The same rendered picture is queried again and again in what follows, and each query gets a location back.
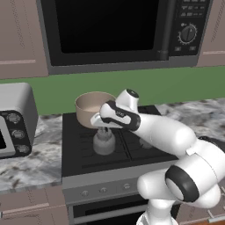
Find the black oven door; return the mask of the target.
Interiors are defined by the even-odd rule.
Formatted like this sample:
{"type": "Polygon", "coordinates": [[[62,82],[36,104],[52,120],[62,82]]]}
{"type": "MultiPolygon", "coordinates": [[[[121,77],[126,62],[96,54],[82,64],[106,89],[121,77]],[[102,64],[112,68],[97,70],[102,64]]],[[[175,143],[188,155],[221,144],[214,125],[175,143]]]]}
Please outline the black oven door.
{"type": "MultiPolygon", "coordinates": [[[[99,214],[109,212],[113,210],[124,209],[127,207],[137,207],[141,205],[148,205],[148,201],[144,200],[139,195],[126,196],[122,198],[116,198],[111,200],[103,200],[92,202],[88,204],[82,204],[77,206],[68,207],[69,212],[69,225],[75,225],[74,219],[76,217],[82,217],[86,215],[99,214]]],[[[136,214],[127,214],[123,216],[108,218],[104,220],[91,221],[87,223],[81,223],[77,225],[135,225],[138,218],[144,211],[136,214]]]]}

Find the black and grey stove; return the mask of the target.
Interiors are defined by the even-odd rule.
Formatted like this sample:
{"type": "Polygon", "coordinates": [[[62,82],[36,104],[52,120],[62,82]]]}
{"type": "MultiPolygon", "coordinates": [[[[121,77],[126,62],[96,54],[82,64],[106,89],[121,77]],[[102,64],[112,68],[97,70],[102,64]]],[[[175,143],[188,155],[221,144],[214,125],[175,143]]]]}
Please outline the black and grey stove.
{"type": "Polygon", "coordinates": [[[96,133],[81,126],[74,112],[62,115],[62,192],[67,207],[139,195],[136,182],[140,175],[166,169],[177,159],[149,149],[136,135],[116,128],[112,131],[115,151],[101,156],[93,150],[96,133]],[[130,189],[123,189],[125,183],[130,189]],[[107,188],[106,193],[99,192],[102,187],[107,188]],[[89,196],[81,195],[84,190],[89,196]]]}

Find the black and grey microwave oven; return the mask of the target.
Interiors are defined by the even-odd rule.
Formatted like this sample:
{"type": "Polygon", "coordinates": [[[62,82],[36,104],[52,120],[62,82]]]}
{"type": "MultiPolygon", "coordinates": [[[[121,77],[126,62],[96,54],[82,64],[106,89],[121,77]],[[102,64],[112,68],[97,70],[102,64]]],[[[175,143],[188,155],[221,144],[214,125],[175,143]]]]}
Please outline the black and grey microwave oven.
{"type": "Polygon", "coordinates": [[[36,0],[51,75],[194,67],[213,0],[176,0],[169,60],[159,61],[168,0],[36,0]]]}

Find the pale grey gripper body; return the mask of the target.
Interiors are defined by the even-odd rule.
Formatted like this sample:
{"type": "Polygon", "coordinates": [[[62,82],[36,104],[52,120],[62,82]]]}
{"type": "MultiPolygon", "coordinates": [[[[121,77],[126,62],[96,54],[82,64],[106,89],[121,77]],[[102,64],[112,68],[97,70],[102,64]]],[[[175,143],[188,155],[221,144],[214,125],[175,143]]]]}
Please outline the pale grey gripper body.
{"type": "Polygon", "coordinates": [[[115,144],[115,136],[110,128],[99,128],[93,137],[93,149],[101,156],[112,154],[115,150],[115,144]]]}

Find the beige saucepan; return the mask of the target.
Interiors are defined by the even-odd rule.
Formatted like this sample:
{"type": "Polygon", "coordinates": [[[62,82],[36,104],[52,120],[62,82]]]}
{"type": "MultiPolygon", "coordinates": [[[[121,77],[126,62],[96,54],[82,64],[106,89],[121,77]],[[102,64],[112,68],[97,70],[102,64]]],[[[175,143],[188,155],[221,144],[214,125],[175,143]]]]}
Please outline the beige saucepan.
{"type": "Polygon", "coordinates": [[[78,122],[84,127],[96,129],[91,124],[91,117],[99,112],[102,104],[114,99],[113,95],[102,91],[92,91],[80,95],[75,102],[78,122]]]}

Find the brown base cupboard door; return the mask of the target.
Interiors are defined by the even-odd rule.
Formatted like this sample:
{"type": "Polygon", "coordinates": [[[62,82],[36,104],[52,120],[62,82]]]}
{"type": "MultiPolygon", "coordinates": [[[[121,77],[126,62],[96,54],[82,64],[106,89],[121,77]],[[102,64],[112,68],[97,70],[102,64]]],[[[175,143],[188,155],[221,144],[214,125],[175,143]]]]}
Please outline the brown base cupboard door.
{"type": "Polygon", "coordinates": [[[35,208],[3,214],[0,225],[69,225],[69,217],[64,205],[35,208]]]}
{"type": "Polygon", "coordinates": [[[177,216],[178,225],[225,225],[225,204],[203,209],[182,205],[177,216]]]}

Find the grey toaster oven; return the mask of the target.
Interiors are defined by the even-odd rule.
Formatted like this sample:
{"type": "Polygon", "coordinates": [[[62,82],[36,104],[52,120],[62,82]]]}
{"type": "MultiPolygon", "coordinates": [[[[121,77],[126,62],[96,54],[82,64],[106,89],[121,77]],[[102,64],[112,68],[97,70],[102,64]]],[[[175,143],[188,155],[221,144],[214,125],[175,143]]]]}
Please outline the grey toaster oven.
{"type": "Polygon", "coordinates": [[[38,123],[38,112],[29,83],[0,84],[0,159],[28,156],[32,152],[33,140],[38,123]],[[10,113],[20,116],[17,124],[7,120],[10,113]],[[12,136],[13,130],[22,130],[23,139],[12,136]],[[30,147],[28,154],[20,154],[18,145],[30,147]]]}

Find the brown wall cupboard door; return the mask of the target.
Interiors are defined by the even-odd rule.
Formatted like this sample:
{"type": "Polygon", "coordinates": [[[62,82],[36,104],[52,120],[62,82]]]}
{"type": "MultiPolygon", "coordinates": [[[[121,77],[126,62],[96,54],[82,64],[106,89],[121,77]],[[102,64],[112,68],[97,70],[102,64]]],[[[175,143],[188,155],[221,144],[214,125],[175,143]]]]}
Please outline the brown wall cupboard door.
{"type": "Polygon", "coordinates": [[[48,76],[36,0],[0,0],[0,79],[48,76]]]}
{"type": "Polygon", "coordinates": [[[225,66],[225,0],[213,0],[197,67],[225,66]]]}

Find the brown drawer front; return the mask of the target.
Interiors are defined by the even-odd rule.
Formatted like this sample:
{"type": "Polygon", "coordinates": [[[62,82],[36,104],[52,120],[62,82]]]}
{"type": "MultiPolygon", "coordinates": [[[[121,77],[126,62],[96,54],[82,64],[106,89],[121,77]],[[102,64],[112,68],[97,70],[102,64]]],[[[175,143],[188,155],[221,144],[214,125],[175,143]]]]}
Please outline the brown drawer front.
{"type": "Polygon", "coordinates": [[[0,212],[3,214],[64,206],[65,199],[60,186],[0,195],[0,212]]]}

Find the grey toaster oven knob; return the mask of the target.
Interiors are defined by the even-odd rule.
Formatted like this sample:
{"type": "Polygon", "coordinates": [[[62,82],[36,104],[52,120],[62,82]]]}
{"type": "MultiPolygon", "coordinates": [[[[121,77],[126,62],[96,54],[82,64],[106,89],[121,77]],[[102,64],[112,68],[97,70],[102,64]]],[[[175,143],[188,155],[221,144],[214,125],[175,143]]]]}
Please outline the grey toaster oven knob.
{"type": "Polygon", "coordinates": [[[14,124],[17,124],[20,121],[20,116],[16,113],[10,113],[7,116],[7,120],[13,122],[14,124]]]}
{"type": "Polygon", "coordinates": [[[28,154],[30,152],[30,147],[26,145],[18,145],[17,150],[20,154],[28,154]]]}
{"type": "Polygon", "coordinates": [[[11,134],[18,139],[23,139],[25,137],[25,133],[22,130],[13,130],[11,134]]]}

